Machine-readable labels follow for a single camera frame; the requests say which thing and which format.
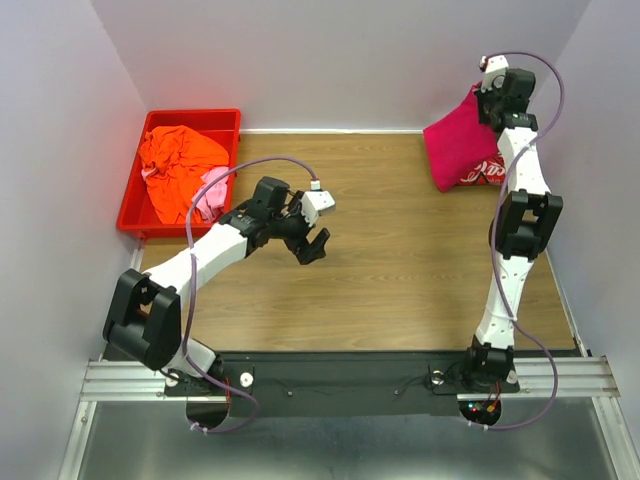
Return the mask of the magenta t shirt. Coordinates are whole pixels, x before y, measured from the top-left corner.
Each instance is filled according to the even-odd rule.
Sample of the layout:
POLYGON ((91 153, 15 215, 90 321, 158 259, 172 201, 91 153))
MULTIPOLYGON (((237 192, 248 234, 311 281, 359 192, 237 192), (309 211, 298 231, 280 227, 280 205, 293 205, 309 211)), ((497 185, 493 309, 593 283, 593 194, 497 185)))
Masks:
POLYGON ((458 107, 423 130, 431 176, 441 192, 451 190, 461 170, 500 153, 494 132, 478 121, 473 85, 458 107))

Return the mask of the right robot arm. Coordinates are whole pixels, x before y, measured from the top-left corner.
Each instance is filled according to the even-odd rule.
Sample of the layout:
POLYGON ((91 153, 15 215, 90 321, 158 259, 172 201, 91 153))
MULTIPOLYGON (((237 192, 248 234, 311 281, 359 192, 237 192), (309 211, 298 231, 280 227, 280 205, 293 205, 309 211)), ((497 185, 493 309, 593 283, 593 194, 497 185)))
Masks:
POLYGON ((506 172, 489 231, 493 278, 483 317, 460 366, 461 381, 472 391, 517 382, 515 327, 525 282, 563 209, 563 199, 551 193, 543 177, 538 123, 527 112, 535 85, 530 71, 487 67, 474 92, 479 122, 496 134, 506 172))

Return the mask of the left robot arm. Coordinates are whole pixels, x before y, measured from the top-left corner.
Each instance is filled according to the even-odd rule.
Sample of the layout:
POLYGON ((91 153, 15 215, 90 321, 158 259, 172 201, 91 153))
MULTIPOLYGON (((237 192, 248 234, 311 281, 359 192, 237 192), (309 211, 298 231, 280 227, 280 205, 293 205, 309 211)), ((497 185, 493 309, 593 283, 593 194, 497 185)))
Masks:
POLYGON ((103 327, 112 347, 167 379, 187 381, 199 393, 236 388, 223 377, 219 356, 192 339, 198 290, 217 274, 271 240, 281 240, 302 265, 326 255, 330 237, 318 219, 334 210, 332 195, 312 181, 307 191, 262 178, 253 195, 220 219, 199 240, 164 263, 144 272, 134 268, 118 278, 103 327))

